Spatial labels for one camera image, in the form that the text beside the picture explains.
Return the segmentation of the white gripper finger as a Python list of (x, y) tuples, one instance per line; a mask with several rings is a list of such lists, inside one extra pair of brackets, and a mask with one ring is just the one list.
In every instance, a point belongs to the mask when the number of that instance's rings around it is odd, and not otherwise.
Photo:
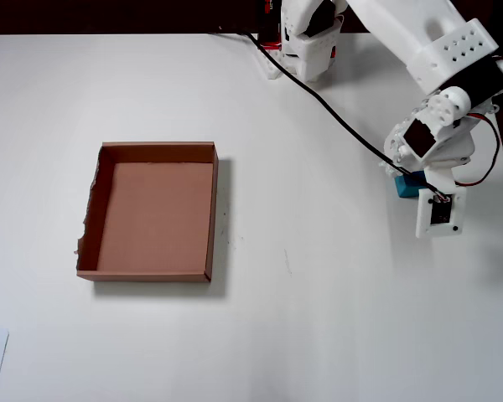
[(384, 161), (379, 162), (379, 166), (384, 170), (385, 174), (389, 178), (396, 178), (404, 175), (401, 167), (392, 166), (391, 164)]

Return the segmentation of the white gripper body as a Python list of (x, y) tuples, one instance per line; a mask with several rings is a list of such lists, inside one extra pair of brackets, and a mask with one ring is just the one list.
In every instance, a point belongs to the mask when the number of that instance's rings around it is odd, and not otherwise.
[(474, 153), (473, 129), (474, 118), (462, 118), (450, 126), (437, 126), (433, 133), (426, 124), (412, 118), (394, 127), (385, 140), (384, 152), (397, 166), (409, 171), (433, 164), (460, 166)]

